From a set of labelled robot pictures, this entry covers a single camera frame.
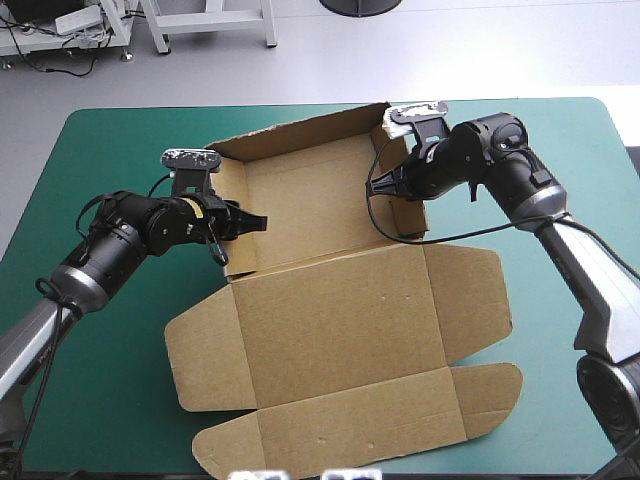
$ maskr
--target power strip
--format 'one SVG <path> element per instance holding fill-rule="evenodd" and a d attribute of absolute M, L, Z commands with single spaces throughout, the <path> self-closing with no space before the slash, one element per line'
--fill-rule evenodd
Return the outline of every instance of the power strip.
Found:
<path fill-rule="evenodd" d="M 58 35 L 84 30 L 85 28 L 100 25 L 102 23 L 102 11 L 98 5 L 91 5 L 62 17 L 56 18 L 56 32 Z"/>

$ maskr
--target silver arm segment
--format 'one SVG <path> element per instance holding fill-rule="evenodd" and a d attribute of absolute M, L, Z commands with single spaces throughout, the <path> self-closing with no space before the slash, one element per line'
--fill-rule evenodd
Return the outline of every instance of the silver arm segment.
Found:
<path fill-rule="evenodd" d="M 16 325 L 0 337 L 0 399 L 14 385 L 26 383 L 24 376 L 41 362 L 50 345 L 55 328 L 58 304 L 43 298 Z M 64 332 L 75 317 L 62 308 L 60 331 Z"/>
<path fill-rule="evenodd" d="M 585 232 L 553 223 L 536 236 L 584 310 L 574 348 L 615 364 L 640 353 L 638 282 Z"/>

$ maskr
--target cardboard box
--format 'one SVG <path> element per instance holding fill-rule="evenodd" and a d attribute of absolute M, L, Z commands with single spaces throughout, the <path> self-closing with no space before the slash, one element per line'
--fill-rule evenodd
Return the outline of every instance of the cardboard box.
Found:
<path fill-rule="evenodd" d="M 370 225 L 364 178 L 386 106 L 212 145 L 227 158 L 218 190 L 269 216 L 230 245 L 230 285 L 166 329 L 185 409 L 256 410 L 195 437 L 216 478 L 302 478 L 462 442 L 517 401 L 515 366 L 450 367 L 511 331 L 497 255 L 389 244 Z M 406 147 L 385 153 L 383 169 Z M 394 233 L 426 228 L 421 202 L 383 198 L 376 213 Z"/>

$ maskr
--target box flap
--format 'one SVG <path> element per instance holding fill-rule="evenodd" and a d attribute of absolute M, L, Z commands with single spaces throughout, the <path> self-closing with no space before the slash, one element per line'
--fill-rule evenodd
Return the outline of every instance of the box flap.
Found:
<path fill-rule="evenodd" d="M 234 470 L 267 469 L 256 413 L 201 431 L 191 450 L 200 466 L 219 480 Z"/>
<path fill-rule="evenodd" d="M 513 408 L 520 381 L 511 365 L 445 367 L 396 378 L 259 410 L 251 414 L 258 425 L 252 418 L 250 430 L 209 428 L 195 438 L 194 455 L 216 478 L 262 460 L 267 469 L 286 470 L 292 478 L 318 475 L 328 466 L 361 466 L 487 433 Z M 263 457 L 238 448 L 247 444 Z M 206 459 L 215 459 L 215 468 Z"/>
<path fill-rule="evenodd" d="M 169 363 L 185 410 L 256 408 L 238 311 L 226 286 L 169 322 Z M 215 345 L 215 354 L 210 348 Z"/>
<path fill-rule="evenodd" d="M 371 132 L 382 120 L 388 103 L 374 103 L 299 122 L 275 125 L 237 137 L 214 142 L 207 148 L 224 157 L 249 162 L 275 157 L 354 135 Z"/>
<path fill-rule="evenodd" d="M 240 207 L 248 212 L 256 215 L 262 214 L 262 212 L 254 211 L 251 204 L 244 163 L 225 159 L 220 173 L 211 175 L 211 183 L 222 198 L 240 202 Z M 225 242 L 225 248 L 229 255 L 229 264 L 225 267 L 226 275 L 254 272 L 258 269 L 255 235 L 256 233 L 246 233 L 240 235 L 233 242 Z"/>
<path fill-rule="evenodd" d="M 498 255 L 452 245 L 423 248 L 447 363 L 507 337 L 511 310 Z"/>
<path fill-rule="evenodd" d="M 467 438 L 494 430 L 509 416 L 522 389 L 522 372 L 510 363 L 451 369 Z"/>
<path fill-rule="evenodd" d="M 407 157 L 407 144 L 404 138 L 396 138 L 389 142 L 389 136 L 380 125 L 371 131 L 371 141 L 376 153 L 384 149 L 380 155 L 378 174 L 397 167 Z M 429 229 L 424 202 L 398 197 L 383 198 L 391 205 L 396 231 L 409 237 L 422 237 Z"/>

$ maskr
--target white device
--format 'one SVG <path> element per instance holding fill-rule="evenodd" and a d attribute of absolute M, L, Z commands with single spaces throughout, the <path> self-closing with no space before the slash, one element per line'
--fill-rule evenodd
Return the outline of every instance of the white device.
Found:
<path fill-rule="evenodd" d="M 446 115 L 447 111 L 447 104 L 440 101 L 389 107 L 382 116 L 382 128 L 387 132 L 389 138 L 393 140 L 413 133 L 413 126 L 409 123 L 410 121 L 418 122 L 427 117 L 441 117 Z"/>
<path fill-rule="evenodd" d="M 71 12 L 62 17 L 56 18 L 56 32 L 58 35 L 78 32 L 85 28 L 100 25 L 102 23 L 102 12 L 98 5 L 91 5 L 76 12 Z"/>

